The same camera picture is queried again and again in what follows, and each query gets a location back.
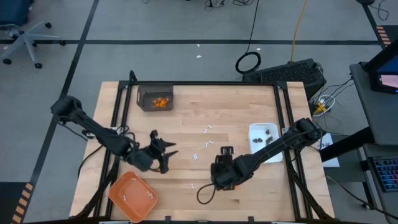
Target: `orange tray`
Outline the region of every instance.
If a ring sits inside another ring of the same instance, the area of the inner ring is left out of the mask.
[[[112,185],[109,198],[134,223],[143,221],[158,199],[157,194],[133,172],[126,172]]]

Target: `wooden table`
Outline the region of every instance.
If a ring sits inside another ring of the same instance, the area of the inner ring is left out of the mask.
[[[103,126],[110,125],[117,87],[118,82],[102,84],[93,119]],[[288,83],[288,88],[294,120],[310,118],[303,84]],[[279,126],[273,87],[176,85],[174,109],[151,113],[143,112],[137,106],[136,97],[137,86],[133,86],[127,125],[135,133],[136,140],[141,146],[148,145],[149,133],[156,129],[159,137],[177,143],[168,151],[179,150],[171,158],[170,170],[166,174],[140,172],[127,163],[120,164],[119,176],[134,171],[159,196],[158,204],[146,220],[164,220],[165,216],[171,216],[172,220],[247,221],[249,216],[253,216],[255,221],[295,220],[284,161],[261,165],[252,179],[237,190],[216,192],[208,205],[201,205],[196,199],[197,190],[211,183],[210,164],[220,153],[221,146],[233,146],[235,156],[250,153],[250,124],[275,123]],[[283,95],[281,99],[285,125],[289,126]],[[119,111],[118,125],[123,109]],[[205,148],[207,141],[213,141],[214,144]],[[85,156],[98,146],[96,140],[89,140]],[[98,188],[104,153],[105,150],[99,151],[83,166],[70,215],[77,214]],[[193,159],[194,154],[198,156],[196,161]],[[334,217],[319,153],[306,148],[302,151],[302,160],[309,191],[323,209]],[[202,200],[207,200],[212,190],[211,187],[202,190]],[[299,190],[297,193],[304,217],[302,195]],[[103,195],[101,215],[104,215],[107,197],[108,191]],[[116,206],[113,207],[111,218],[127,219]]]

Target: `white tray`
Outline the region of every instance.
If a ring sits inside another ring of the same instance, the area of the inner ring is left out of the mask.
[[[269,137],[272,137],[272,141],[279,139],[278,127],[274,123],[254,123],[250,124],[249,127],[249,143],[250,143],[250,151],[251,153],[256,153],[260,149],[266,146],[266,141]],[[261,138],[262,142],[253,142],[253,139]],[[283,159],[283,155],[280,152],[264,163],[274,163],[280,162]]]

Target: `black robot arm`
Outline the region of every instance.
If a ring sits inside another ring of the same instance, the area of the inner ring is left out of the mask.
[[[216,156],[215,163],[211,164],[211,181],[216,190],[233,190],[234,186],[250,179],[264,161],[286,149],[311,146],[321,136],[322,132],[307,118],[296,121],[281,138],[254,154],[241,155],[232,160],[232,155],[223,152],[233,149],[222,147],[222,155]]]
[[[51,107],[51,113],[57,116],[62,123],[72,121],[93,133],[98,142],[115,156],[121,157],[141,171],[151,169],[152,162],[156,159],[159,161],[160,173],[166,173],[169,170],[169,157],[177,152],[165,153],[165,148],[173,146],[175,143],[159,139],[156,130],[150,134],[150,145],[139,149],[139,143],[135,142],[135,139],[119,135],[117,131],[104,128],[89,118],[82,110],[80,100],[72,96],[65,96],[55,102]]]

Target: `black keyboard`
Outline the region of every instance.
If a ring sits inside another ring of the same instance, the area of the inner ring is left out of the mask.
[[[289,63],[274,68],[256,71],[250,74],[248,78],[251,82],[260,82],[262,79],[264,82],[285,80],[290,82],[303,82],[304,84],[313,83],[317,80],[315,75],[317,69],[310,67],[308,64],[309,63],[306,60]]]
[[[398,191],[398,156],[371,157],[371,162],[383,191]]]

